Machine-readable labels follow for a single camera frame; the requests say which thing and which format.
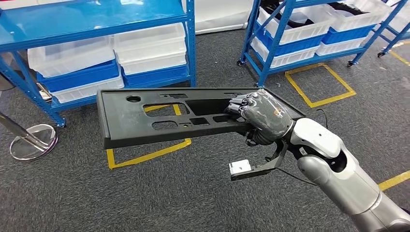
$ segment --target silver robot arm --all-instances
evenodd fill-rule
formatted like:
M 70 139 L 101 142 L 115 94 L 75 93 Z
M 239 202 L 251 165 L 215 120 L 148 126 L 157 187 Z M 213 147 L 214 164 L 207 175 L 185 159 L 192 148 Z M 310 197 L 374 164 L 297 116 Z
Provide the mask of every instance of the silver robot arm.
M 360 231 L 410 231 L 410 215 L 379 189 L 343 141 L 327 128 L 308 118 L 293 121 L 263 89 L 232 99 L 228 111 L 240 114 L 255 127 L 248 135 L 250 144 L 276 142 L 291 151 L 300 171 L 349 215 Z M 231 163 L 231 179 L 269 173 L 283 156 L 283 151 L 276 152 L 266 165 L 257 167 L 247 160 Z

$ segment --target yellow floor tape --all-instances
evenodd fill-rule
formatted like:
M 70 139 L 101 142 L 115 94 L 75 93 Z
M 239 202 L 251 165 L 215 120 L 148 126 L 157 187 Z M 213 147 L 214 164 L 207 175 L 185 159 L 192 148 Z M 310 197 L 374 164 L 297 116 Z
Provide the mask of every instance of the yellow floor tape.
M 400 175 L 397 175 L 391 179 L 388 179 L 382 183 L 379 184 L 380 190 L 384 191 L 386 189 L 389 189 L 395 185 L 398 185 L 406 180 L 410 179 L 410 171 L 404 172 Z
M 306 71 L 306 70 L 313 69 L 313 68 L 320 67 L 320 66 L 323 66 L 324 68 L 326 68 L 330 72 L 330 74 L 332 76 L 334 76 L 347 89 L 348 92 L 337 95 L 337 96 L 334 96 L 334 97 L 331 97 L 331 98 L 327 98 L 327 99 L 324 99 L 324 100 L 311 102 L 310 99 L 306 96 L 306 94 L 301 90 L 301 88 L 292 79 L 291 74 Z M 338 101 L 338 100 L 341 100 L 343 98 L 347 98 L 347 97 L 350 97 L 350 96 L 353 96 L 353 95 L 356 94 L 356 92 L 335 71 L 333 71 L 329 66 L 327 66 L 324 63 L 317 63 L 317 64 L 312 64 L 312 65 L 307 65 L 307 66 L 304 66 L 304 67 L 300 67 L 300 68 L 297 68 L 297 69 L 286 71 L 285 72 L 285 77 L 291 83 L 291 85 L 296 89 L 296 91 L 303 98 L 303 100 L 306 102 L 306 104 L 308 106 L 310 106 L 311 108 L 318 107 L 320 105 L 328 104 L 328 103 L 331 103 L 331 102 L 335 102 L 335 101 Z
M 169 106 L 169 105 L 154 105 L 154 106 L 149 106 L 149 107 L 147 107 L 147 108 L 144 108 L 144 111 L 145 111 L 145 112 L 149 112 L 149 111 L 151 111 L 151 110 L 160 109 L 160 108 L 163 108 L 163 107 L 166 107 L 166 106 Z M 173 108 L 174 108 L 175 115 L 181 115 L 181 110 L 179 109 L 178 105 L 177 105 L 177 104 L 173 104 L 172 106 L 173 106 Z M 167 148 L 164 148 L 164 149 L 162 149 L 162 150 L 159 150 L 159 151 L 156 151 L 156 152 L 153 152 L 153 153 L 150 153 L 150 154 L 147 154 L 147 155 L 144 155 L 144 156 L 141 156 L 141 157 L 138 157 L 138 158 L 129 160 L 129 161 L 125 161 L 125 162 L 122 162 L 122 163 L 118 163 L 118 164 L 115 164 L 115 158 L 114 158 L 114 151 L 113 151 L 113 149 L 108 149 L 108 150 L 107 150 L 108 168 L 109 168 L 109 169 L 114 169 L 114 168 L 119 168 L 119 167 L 124 167 L 124 166 L 128 166 L 128 165 L 133 165 L 133 164 L 141 163 L 141 162 L 144 162 L 144 161 L 153 159 L 153 158 L 155 158 L 155 157 L 162 156 L 162 155 L 165 155 L 165 154 L 168 154 L 168 153 L 177 151 L 177 150 L 182 149 L 182 148 L 184 148 L 184 147 L 186 147 L 186 146 L 189 146 L 189 145 L 191 145 L 191 144 L 192 144 L 191 139 L 185 139 L 182 143 L 176 144 L 176 145 L 174 145 L 174 146 L 167 147 Z
M 406 59 L 404 59 L 403 57 L 399 56 L 396 52 L 390 50 L 389 51 L 390 54 L 392 54 L 394 57 L 396 57 L 397 59 L 399 59 L 401 62 L 407 64 L 410 66 L 410 62 L 408 62 Z

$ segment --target blue plastic bin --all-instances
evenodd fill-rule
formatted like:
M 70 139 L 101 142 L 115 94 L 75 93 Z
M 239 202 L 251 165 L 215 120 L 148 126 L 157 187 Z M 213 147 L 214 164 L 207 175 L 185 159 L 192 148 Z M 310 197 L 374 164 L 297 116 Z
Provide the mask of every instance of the blue plastic bin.
M 56 92 L 118 76 L 118 65 L 114 59 L 60 76 L 44 78 L 40 73 L 37 73 L 37 80 L 46 86 L 50 92 Z
M 148 72 L 141 72 L 132 75 L 125 75 L 124 70 L 121 69 L 122 77 L 126 86 L 140 86 L 152 82 L 164 81 L 173 78 L 187 76 L 187 65 L 179 65 L 165 69 L 158 69 Z
M 347 40 L 354 40 L 366 37 L 375 25 L 370 25 L 362 28 L 355 28 L 345 31 L 336 31 L 333 28 L 329 28 L 328 33 L 322 39 L 324 44 L 334 44 Z
M 261 25 L 258 22 L 256 22 L 255 31 L 260 27 Z M 300 51 L 303 49 L 308 49 L 311 47 L 319 46 L 325 35 L 326 34 L 318 35 L 318 36 L 314 36 L 314 37 L 307 38 L 304 40 L 299 40 L 299 41 L 279 45 L 278 48 L 276 49 L 275 56 L 280 56 L 280 55 L 284 55 L 287 53 L 292 53 L 292 52 Z M 265 29 L 260 30 L 258 34 L 256 34 L 256 37 L 260 41 L 262 41 L 262 43 L 266 46 L 267 49 L 270 48 L 273 42 L 273 37 L 267 30 Z

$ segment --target round hole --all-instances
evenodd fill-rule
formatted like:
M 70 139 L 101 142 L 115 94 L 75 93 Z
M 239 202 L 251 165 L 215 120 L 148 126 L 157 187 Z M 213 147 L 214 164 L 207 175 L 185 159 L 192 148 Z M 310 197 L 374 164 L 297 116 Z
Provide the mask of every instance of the round hole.
M 126 97 L 127 101 L 129 102 L 140 102 L 141 98 L 138 96 L 128 96 Z

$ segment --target metal stand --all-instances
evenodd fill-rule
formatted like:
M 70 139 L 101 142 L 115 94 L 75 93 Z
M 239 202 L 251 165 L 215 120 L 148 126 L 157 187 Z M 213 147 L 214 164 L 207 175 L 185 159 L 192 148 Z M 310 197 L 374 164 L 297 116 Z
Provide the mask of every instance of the metal stand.
M 10 145 L 10 154 L 16 160 L 33 161 L 49 153 L 56 145 L 58 136 L 54 128 L 40 124 L 25 130 L 0 112 L 0 123 L 17 135 Z

